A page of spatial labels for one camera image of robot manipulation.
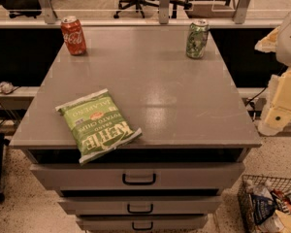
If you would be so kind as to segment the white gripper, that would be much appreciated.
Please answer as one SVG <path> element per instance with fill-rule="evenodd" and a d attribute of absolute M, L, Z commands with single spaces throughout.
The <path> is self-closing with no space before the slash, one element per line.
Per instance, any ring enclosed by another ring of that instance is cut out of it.
<path fill-rule="evenodd" d="M 261 52 L 276 52 L 279 29 L 279 26 L 273 29 L 254 48 Z M 258 131 L 265 136 L 273 136 L 281 132 L 291 120 L 291 67 L 280 77 L 272 75 L 268 91 Z"/>

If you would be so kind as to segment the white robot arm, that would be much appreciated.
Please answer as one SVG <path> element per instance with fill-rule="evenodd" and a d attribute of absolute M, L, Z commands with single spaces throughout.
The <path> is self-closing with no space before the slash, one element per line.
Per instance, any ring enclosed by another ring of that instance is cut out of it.
<path fill-rule="evenodd" d="M 254 48 L 262 52 L 274 52 L 276 60 L 287 66 L 282 75 L 271 76 L 266 104 L 258 124 L 261 134 L 273 136 L 291 121 L 291 12 L 280 26 L 259 40 Z"/>

